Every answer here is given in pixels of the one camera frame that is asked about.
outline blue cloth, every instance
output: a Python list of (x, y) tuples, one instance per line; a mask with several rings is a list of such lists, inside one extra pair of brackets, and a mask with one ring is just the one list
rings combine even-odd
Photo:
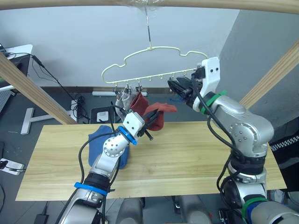
[[(89, 134), (88, 138), (91, 139), (97, 135), (111, 133), (112, 129), (109, 126), (101, 125), (95, 133)], [(98, 157), (99, 154), (103, 152), (103, 144), (104, 142), (112, 137), (113, 135), (105, 135), (99, 138), (96, 138), (89, 142), (89, 156), (88, 156), (88, 163), (90, 166), (93, 165), (95, 159)], [(125, 151), (121, 155), (121, 164), (120, 169), (123, 169), (128, 161), (129, 156), (129, 146), (125, 148)]]

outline light wood tabletop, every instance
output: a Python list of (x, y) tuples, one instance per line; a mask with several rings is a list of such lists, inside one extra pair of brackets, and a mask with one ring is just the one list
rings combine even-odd
[[(63, 201), (80, 181), (78, 151), (99, 125), (44, 126), (22, 180), (17, 201)], [(229, 148), (208, 130), (206, 122), (169, 122), (130, 145), (126, 167), (108, 198), (218, 193), (216, 179)], [(88, 146), (82, 153), (88, 174)], [(267, 189), (286, 188), (271, 150), (268, 150)]]

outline wooden beam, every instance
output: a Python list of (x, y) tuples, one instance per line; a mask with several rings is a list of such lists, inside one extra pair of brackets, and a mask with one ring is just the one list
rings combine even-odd
[(56, 6), (170, 6), (233, 8), (299, 14), (299, 0), (0, 0), (0, 9)]
[(250, 108), (283, 77), (299, 64), (299, 40), (283, 55), (267, 74), (240, 101), (240, 104)]
[(9, 82), (29, 100), (52, 115), (61, 124), (77, 124), (66, 110), (53, 100), (45, 91), (36, 86), (17, 67), (14, 66), (3, 54), (0, 53), (0, 77)]

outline clothes hanger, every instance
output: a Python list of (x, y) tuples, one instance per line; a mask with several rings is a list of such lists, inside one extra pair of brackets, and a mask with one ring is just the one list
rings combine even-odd
[(122, 82), (126, 82), (128, 83), (129, 81), (137, 81), (138, 83), (140, 83), (140, 80), (141, 79), (149, 79), (149, 81), (151, 81), (152, 77), (160, 77), (161, 79), (163, 79), (164, 76), (166, 75), (172, 75), (172, 78), (174, 78), (174, 75), (177, 74), (177, 73), (187, 73), (189, 71), (194, 71), (196, 70), (196, 68), (192, 68), (192, 69), (186, 69), (186, 70), (179, 70), (179, 71), (172, 71), (172, 72), (166, 72), (166, 73), (160, 73), (160, 74), (157, 74), (157, 75), (152, 75), (152, 76), (143, 76), (143, 77), (136, 77), (136, 78), (130, 78), (130, 79), (123, 79), (123, 80), (117, 80), (117, 81), (106, 81), (104, 79), (104, 74), (112, 67), (119, 67), (119, 68), (123, 68), (127, 65), (127, 60), (132, 57), (132, 56), (135, 56), (135, 55), (138, 55), (140, 53), (143, 53), (143, 52), (146, 52), (146, 51), (153, 51), (153, 50), (156, 50), (156, 49), (173, 49), (173, 50), (176, 50), (178, 51), (178, 55), (179, 56), (182, 56), (182, 57), (186, 57), (188, 56), (189, 54), (191, 53), (194, 53), (194, 54), (200, 54), (200, 55), (203, 55), (206, 59), (208, 58), (208, 56), (203, 53), (203, 52), (200, 52), (200, 51), (195, 51), (195, 50), (190, 50), (188, 51), (186, 54), (182, 54), (181, 52), (181, 49), (180, 48), (177, 48), (177, 47), (170, 47), (170, 46), (155, 46), (153, 47), (152, 44), (151, 44), (151, 38), (150, 38), (150, 26), (149, 26), (149, 19), (148, 19), (148, 13), (147, 13), (147, 8), (145, 7), (145, 16), (146, 16), (146, 23), (147, 23), (147, 27), (148, 27), (148, 34), (149, 34), (149, 47), (146, 48), (146, 49), (143, 49), (143, 50), (140, 50), (140, 51), (137, 51), (137, 52), (134, 52), (128, 56), (126, 56), (123, 61), (124, 61), (124, 64), (122, 65), (118, 65), (118, 64), (112, 64), (110, 66), (108, 66), (107, 68), (105, 68), (103, 71), (102, 71), (102, 79), (105, 83), (107, 84), (114, 84), (115, 86), (118, 86), (118, 83), (122, 83)]

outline floor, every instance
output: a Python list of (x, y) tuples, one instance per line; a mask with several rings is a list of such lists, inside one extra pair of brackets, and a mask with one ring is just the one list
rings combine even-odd
[[(50, 95), (66, 110), (70, 109), (70, 98), (66, 94), (61, 92)], [(92, 108), (107, 106), (110, 105), (111, 101), (115, 101), (115, 97), (94, 97), (91, 93), (84, 93), (82, 95), (85, 97), (85, 109), (89, 113)], [(178, 108), (177, 113), (166, 114), (165, 121), (205, 120), (205, 117), (185, 106), (184, 103), (175, 96), (157, 94), (149, 96), (148, 100), (150, 104), (154, 102), (161, 102), (173, 104)], [(38, 108), (21, 94), (11, 97), (0, 114), (0, 141), (5, 142), (3, 157), (25, 165), (29, 162), (43, 125), (59, 124), (54, 119), (34, 122), (31, 125), (29, 134), (20, 135), (25, 111), (30, 107), (35, 109), (34, 116), (45, 114), (43, 110)], [(291, 127), (293, 127), (293, 125), (285, 127), (285, 132), (280, 131), (280, 135), (291, 132), (288, 131)], [(5, 172), (0, 172), (0, 185), (2, 185), (6, 193), (4, 207), (0, 213), (1, 224), (31, 224), (34, 222), (36, 214), (41, 213), (46, 204), (46, 202), (15, 201), (22, 178), (23, 174), (15, 176)], [(201, 195), (200, 198), (206, 205), (208, 211), (210, 211), (213, 215), (213, 223), (220, 223), (218, 208), (224, 207), (220, 196), (218, 194)], [(115, 223), (121, 202), (122, 199), (110, 199), (107, 201), (106, 213), (110, 224)], [(47, 210), (49, 219), (47, 224), (53, 224), (55, 222), (64, 204), (64, 201), (49, 202)], [(146, 198), (146, 206), (143, 210), (143, 217), (145, 224), (182, 222), (180, 215), (176, 215), (173, 212), (173, 204), (170, 197)]]

